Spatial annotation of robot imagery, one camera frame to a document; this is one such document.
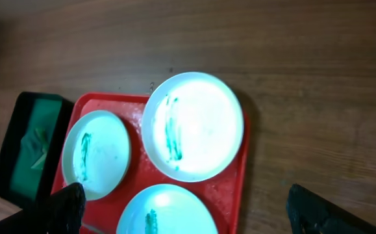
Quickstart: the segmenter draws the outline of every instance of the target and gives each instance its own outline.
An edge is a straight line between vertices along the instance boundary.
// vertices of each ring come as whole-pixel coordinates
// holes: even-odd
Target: wooden surface
[[[8,22],[0,145],[22,90],[148,94],[186,71],[253,121],[239,233],[290,233],[292,183],[376,225],[376,1],[103,0]]]

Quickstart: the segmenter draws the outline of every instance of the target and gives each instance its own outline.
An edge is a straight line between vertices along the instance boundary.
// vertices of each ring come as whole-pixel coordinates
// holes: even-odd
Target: wood grain
[[[290,233],[293,183],[376,225],[376,1],[104,0],[6,22],[0,145],[22,90],[148,94],[186,71],[253,121],[239,233]]]

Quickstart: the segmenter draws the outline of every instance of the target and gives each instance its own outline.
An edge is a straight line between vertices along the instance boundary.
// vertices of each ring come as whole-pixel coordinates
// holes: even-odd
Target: round plate
[[[72,127],[62,153],[67,185],[83,185],[87,200],[109,194],[130,163],[130,140],[123,122],[111,112],[96,110]]]
[[[116,233],[218,233],[204,204],[176,185],[153,185],[139,192],[126,206]]]
[[[240,103],[218,78],[200,72],[176,75],[152,94],[142,118],[144,148],[172,179],[197,182],[224,170],[243,136]]]

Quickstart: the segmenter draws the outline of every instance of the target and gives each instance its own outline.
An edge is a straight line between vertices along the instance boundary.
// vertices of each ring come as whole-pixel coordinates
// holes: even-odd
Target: tray
[[[107,110],[121,118],[131,140],[131,162],[123,181],[106,197],[86,203],[82,222],[103,233],[115,233],[125,206],[141,190],[159,183],[178,185],[193,192],[210,211],[219,233],[236,233],[245,161],[249,143],[250,124],[244,113],[244,137],[237,156],[220,174],[198,183],[185,183],[168,178],[159,172],[147,156],[141,136],[142,114],[149,96],[127,94],[85,94],[76,102],[68,131],[85,114]],[[61,160],[56,170],[52,193],[66,184],[62,176]],[[89,232],[81,228],[81,233]]]

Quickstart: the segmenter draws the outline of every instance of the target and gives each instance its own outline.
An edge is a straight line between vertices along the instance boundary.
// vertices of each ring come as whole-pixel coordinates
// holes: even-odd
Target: brown tabletop
[[[376,225],[376,1],[98,0],[0,30],[0,146],[17,95],[149,94],[180,72],[252,121],[239,233],[291,233],[299,183]],[[0,200],[0,219],[15,212]]]

